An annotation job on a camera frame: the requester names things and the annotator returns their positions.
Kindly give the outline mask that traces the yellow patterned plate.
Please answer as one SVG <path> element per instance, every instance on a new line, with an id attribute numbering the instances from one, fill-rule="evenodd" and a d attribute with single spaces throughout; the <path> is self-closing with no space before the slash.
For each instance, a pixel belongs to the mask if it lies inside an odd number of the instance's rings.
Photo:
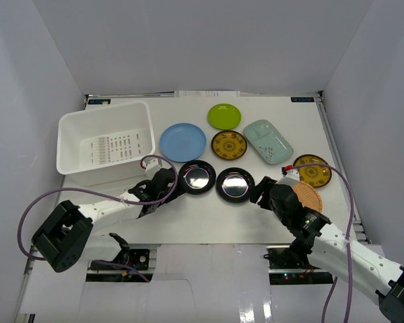
<path id="1" fill-rule="evenodd" d="M 327 164 L 327 162 L 312 154 L 305 154 L 297 157 L 293 163 L 293 166 L 303 166 L 307 164 Z M 322 166 L 306 166 L 298 170 L 300 175 L 300 181 L 305 182 L 313 188 L 322 188 L 326 186 L 332 178 L 332 172 L 330 168 Z"/>
<path id="2" fill-rule="evenodd" d="M 234 161 L 241 158 L 247 150 L 243 135 L 236 131 L 220 131 L 211 140 L 211 150 L 223 160 Z"/>

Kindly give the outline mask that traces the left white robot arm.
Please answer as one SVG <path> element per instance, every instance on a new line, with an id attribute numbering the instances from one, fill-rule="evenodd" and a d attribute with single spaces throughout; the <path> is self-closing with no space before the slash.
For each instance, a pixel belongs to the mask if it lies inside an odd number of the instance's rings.
<path id="1" fill-rule="evenodd" d="M 97 203 L 58 204 L 32 237 L 32 243 L 56 273 L 70 269 L 79 259 L 124 268 L 131 247 L 114 232 L 99 231 L 122 221 L 140 219 L 185 193 L 173 169 L 161 168 L 151 179 Z"/>

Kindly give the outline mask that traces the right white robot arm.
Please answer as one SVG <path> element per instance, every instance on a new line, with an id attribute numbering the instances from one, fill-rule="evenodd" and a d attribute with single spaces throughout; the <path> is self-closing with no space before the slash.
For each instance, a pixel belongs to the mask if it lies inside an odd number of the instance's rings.
<path id="1" fill-rule="evenodd" d="M 331 273 L 375 303 L 389 322 L 404 322 L 404 265 L 347 239 L 328 217 L 303 206 L 286 178 L 264 177 L 250 201 L 273 211 L 295 237 L 290 258 L 296 267 Z"/>

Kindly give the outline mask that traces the pale green oblong dish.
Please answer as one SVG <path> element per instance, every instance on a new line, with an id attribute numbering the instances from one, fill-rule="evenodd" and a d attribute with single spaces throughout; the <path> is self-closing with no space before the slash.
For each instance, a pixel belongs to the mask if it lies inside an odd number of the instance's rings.
<path id="1" fill-rule="evenodd" d="M 285 137 L 268 120 L 260 119 L 250 123 L 243 133 L 269 165 L 280 164 L 294 153 Z"/>

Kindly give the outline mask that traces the blue round plate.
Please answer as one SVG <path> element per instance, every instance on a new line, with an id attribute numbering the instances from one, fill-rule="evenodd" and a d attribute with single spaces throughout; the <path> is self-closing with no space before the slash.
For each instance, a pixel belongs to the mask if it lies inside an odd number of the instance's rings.
<path id="1" fill-rule="evenodd" d="M 187 163 L 200 157 L 205 151 L 205 133 L 191 123 L 177 123 L 168 127 L 160 136 L 160 152 L 176 163 Z"/>

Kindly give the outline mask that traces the green round plate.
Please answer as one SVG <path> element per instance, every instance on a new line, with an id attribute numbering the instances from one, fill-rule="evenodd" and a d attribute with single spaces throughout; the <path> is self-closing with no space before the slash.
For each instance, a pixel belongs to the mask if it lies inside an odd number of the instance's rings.
<path id="1" fill-rule="evenodd" d="M 219 130 L 231 130 L 240 124 L 242 115 L 235 105 L 223 103 L 212 106 L 207 119 L 211 126 Z"/>

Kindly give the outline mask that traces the orange woven round plate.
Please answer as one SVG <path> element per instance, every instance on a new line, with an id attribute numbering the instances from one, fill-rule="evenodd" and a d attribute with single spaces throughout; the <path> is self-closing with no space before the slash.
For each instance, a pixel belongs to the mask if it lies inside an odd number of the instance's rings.
<path id="1" fill-rule="evenodd" d="M 323 211 L 323 202 L 320 194 L 309 184 L 298 182 L 293 185 L 293 190 L 297 194 L 298 200 L 304 207 L 308 207 L 319 213 Z"/>

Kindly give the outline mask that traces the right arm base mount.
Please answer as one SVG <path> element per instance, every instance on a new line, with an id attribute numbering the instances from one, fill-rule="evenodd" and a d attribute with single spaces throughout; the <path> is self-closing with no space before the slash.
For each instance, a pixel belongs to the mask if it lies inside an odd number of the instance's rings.
<path id="1" fill-rule="evenodd" d="M 276 285 L 330 285 L 333 276 L 300 260 L 288 245 L 267 246 L 263 257 L 268 262 L 269 282 Z"/>

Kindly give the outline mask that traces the white plastic bin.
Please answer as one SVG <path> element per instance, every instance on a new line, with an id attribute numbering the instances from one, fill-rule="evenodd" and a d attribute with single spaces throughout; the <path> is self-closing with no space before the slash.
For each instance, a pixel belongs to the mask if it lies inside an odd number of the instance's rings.
<path id="1" fill-rule="evenodd" d="M 155 151 L 144 101 L 99 105 L 59 121 L 57 171 L 82 186 L 141 176 L 141 158 Z"/>

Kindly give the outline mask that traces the black glossy plate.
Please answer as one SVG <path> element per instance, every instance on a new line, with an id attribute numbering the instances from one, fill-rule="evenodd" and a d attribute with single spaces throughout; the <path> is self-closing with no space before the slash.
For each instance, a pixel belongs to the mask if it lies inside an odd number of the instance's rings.
<path id="1" fill-rule="evenodd" d="M 215 182 L 215 189 L 219 196 L 233 204 L 248 201 L 254 188 L 254 178 L 242 168 L 227 168 L 221 171 Z"/>
<path id="2" fill-rule="evenodd" d="M 178 173 L 179 188 L 187 194 L 202 195 L 215 185 L 216 172 L 213 166 L 203 160 L 185 163 Z"/>

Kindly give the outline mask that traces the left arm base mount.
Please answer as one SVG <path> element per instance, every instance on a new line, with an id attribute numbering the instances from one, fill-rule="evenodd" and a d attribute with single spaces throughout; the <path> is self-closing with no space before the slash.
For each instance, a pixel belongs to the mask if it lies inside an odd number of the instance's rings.
<path id="1" fill-rule="evenodd" d="M 134 248 L 112 262 L 119 266 L 91 262 L 86 281 L 92 283 L 149 283 L 156 267 L 155 250 Z"/>

